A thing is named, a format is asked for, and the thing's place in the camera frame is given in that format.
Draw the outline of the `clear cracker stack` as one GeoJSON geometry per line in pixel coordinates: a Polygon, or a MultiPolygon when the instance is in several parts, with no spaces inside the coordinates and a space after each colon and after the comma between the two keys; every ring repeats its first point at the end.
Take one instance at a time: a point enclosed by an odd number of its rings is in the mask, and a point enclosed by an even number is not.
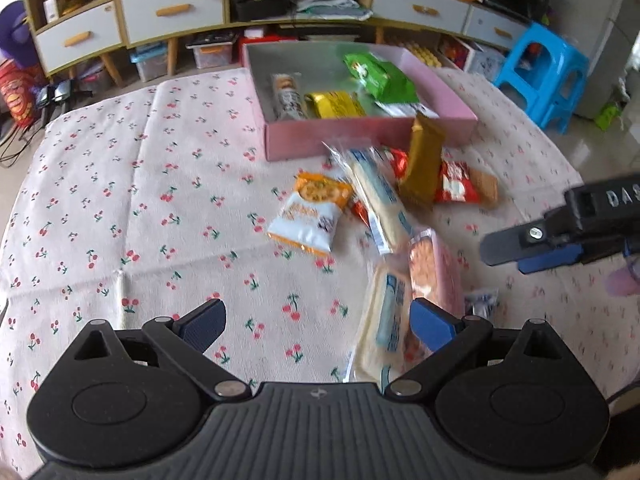
{"type": "Polygon", "coordinates": [[[487,208],[494,208],[499,203],[498,179],[485,171],[471,168],[470,179],[480,196],[480,202],[487,208]]]}

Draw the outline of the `pink wafer snack pack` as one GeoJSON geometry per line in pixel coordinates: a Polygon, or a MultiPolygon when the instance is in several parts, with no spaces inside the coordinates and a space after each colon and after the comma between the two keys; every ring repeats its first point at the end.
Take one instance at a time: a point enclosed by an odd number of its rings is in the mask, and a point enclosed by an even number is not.
{"type": "Polygon", "coordinates": [[[413,299],[424,298],[462,318],[464,300],[458,264],[433,229],[424,229],[410,240],[409,273],[413,299]]]}

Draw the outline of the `white bread pack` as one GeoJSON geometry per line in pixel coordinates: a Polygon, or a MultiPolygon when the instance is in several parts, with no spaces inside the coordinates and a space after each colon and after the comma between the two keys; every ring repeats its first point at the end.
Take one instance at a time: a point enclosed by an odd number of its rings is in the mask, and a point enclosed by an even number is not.
{"type": "Polygon", "coordinates": [[[346,382],[374,382],[384,391],[404,372],[411,296],[405,257],[377,258],[371,268],[346,382]]]}
{"type": "Polygon", "coordinates": [[[367,211],[378,253],[402,252],[409,244],[412,225],[395,190],[392,168],[382,152],[374,146],[346,148],[338,142],[326,143],[326,148],[367,211]]]}

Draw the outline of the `red snack packet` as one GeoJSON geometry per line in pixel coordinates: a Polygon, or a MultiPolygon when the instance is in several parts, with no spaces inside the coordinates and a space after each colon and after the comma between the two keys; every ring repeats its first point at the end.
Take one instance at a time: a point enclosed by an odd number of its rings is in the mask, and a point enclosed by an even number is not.
{"type": "Polygon", "coordinates": [[[401,180],[408,168],[408,154],[398,148],[384,146],[382,153],[388,168],[396,181],[401,180]]]}
{"type": "Polygon", "coordinates": [[[481,201],[480,193],[471,180],[469,166],[465,162],[443,160],[434,202],[479,204],[481,201]]]}

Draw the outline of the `gold wrapper bar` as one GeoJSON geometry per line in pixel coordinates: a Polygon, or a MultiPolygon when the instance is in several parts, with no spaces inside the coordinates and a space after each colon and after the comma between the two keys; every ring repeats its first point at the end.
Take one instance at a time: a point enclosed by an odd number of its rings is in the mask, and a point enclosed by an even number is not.
{"type": "Polygon", "coordinates": [[[421,113],[416,115],[411,128],[407,166],[397,185],[404,202],[432,206],[438,189],[445,139],[445,133],[433,119],[421,113]]]}

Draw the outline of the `orange white snack packet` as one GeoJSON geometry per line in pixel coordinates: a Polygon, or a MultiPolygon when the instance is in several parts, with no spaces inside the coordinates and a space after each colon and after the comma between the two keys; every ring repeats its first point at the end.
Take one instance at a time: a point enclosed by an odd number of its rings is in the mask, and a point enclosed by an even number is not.
{"type": "Polygon", "coordinates": [[[352,187],[348,183],[302,172],[267,234],[277,242],[327,256],[350,196],[352,187]]]}

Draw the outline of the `green snack packet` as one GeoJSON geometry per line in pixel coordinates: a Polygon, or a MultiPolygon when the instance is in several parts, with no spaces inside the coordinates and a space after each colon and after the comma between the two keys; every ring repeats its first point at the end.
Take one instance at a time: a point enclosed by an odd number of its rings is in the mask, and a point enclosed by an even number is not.
{"type": "Polygon", "coordinates": [[[349,73],[363,89],[384,104],[411,104],[419,102],[413,81],[402,70],[384,58],[370,52],[344,55],[343,61],[349,73]]]}

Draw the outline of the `yellow snack packet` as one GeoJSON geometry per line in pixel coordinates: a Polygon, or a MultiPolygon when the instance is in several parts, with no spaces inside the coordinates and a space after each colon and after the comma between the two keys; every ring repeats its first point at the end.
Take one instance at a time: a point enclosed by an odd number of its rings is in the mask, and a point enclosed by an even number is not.
{"type": "Polygon", "coordinates": [[[319,119],[359,118],[366,116],[355,93],[347,91],[310,92],[305,96],[312,114],[319,119]]]}

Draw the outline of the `silver cookie snack pack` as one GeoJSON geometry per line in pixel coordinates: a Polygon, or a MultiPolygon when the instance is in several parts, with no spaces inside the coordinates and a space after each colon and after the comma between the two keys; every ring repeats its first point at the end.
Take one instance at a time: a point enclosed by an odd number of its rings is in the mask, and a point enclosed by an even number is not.
{"type": "Polygon", "coordinates": [[[293,75],[273,74],[271,85],[277,120],[284,122],[285,120],[307,119],[303,98],[293,75]]]}

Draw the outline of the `orange red barcode packet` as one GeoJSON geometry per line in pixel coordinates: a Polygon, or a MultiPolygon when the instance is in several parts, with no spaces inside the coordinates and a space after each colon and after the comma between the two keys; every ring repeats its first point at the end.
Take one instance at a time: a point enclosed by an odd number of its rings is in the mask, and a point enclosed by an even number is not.
{"type": "Polygon", "coordinates": [[[364,206],[364,203],[359,198],[355,197],[350,200],[349,210],[355,218],[359,219],[366,226],[369,225],[367,207],[364,206]]]}

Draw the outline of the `silver white small packet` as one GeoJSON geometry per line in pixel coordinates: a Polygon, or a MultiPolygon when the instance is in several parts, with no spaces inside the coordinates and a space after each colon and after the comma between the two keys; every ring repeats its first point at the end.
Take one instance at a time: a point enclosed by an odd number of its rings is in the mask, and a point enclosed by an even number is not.
{"type": "Polygon", "coordinates": [[[439,118],[439,114],[421,102],[416,103],[382,103],[375,102],[375,105],[386,115],[393,118],[416,117],[423,115],[427,118],[439,118]]]}

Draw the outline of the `cherry print tablecloth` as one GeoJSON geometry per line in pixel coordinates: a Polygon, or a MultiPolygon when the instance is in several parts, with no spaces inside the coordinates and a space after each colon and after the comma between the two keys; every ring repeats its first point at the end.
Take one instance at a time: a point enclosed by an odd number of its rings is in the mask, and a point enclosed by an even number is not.
{"type": "MultiPolygon", "coordinates": [[[[488,233],[538,218],[580,182],[548,136],[477,76],[441,70],[480,125],[448,150],[499,182],[499,205],[436,206],[466,290],[499,294],[494,321],[548,321],[604,394],[639,373],[639,301],[613,298],[615,259],[524,275],[485,266],[488,233]]],[[[41,460],[26,410],[58,357],[93,318],[137,328],[210,298],[227,307],[209,359],[251,385],[341,382],[376,257],[366,225],[344,214],[325,257],[267,234],[302,172],[323,157],[267,162],[244,70],[164,81],[51,122],[1,242],[1,458],[22,476],[41,460]]]]}

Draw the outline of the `blue plastic stool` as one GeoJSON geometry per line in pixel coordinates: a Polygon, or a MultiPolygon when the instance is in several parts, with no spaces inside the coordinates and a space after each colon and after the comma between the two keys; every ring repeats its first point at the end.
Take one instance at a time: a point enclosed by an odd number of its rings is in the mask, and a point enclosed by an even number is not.
{"type": "Polygon", "coordinates": [[[539,128],[564,134],[585,91],[588,68],[582,52],[534,23],[506,57],[494,85],[523,104],[539,128]]]}

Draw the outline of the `red cylindrical gift can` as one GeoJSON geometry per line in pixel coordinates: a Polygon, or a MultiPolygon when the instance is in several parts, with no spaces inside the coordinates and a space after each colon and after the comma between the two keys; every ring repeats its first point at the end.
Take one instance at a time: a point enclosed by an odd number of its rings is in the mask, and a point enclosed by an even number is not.
{"type": "Polygon", "coordinates": [[[40,64],[22,67],[14,60],[4,60],[0,76],[1,96],[14,122],[28,128],[37,118],[36,97],[44,86],[40,64]]]}

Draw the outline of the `wooden tv cabinet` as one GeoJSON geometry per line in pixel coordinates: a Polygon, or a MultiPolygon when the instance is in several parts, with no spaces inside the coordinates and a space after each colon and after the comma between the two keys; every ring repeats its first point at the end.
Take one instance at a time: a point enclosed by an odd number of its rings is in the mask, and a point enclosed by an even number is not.
{"type": "Polygon", "coordinates": [[[474,40],[503,50],[526,22],[476,0],[24,0],[30,33],[47,75],[120,48],[166,41],[177,55],[180,38],[196,32],[259,23],[299,26],[360,22],[474,40]]]}

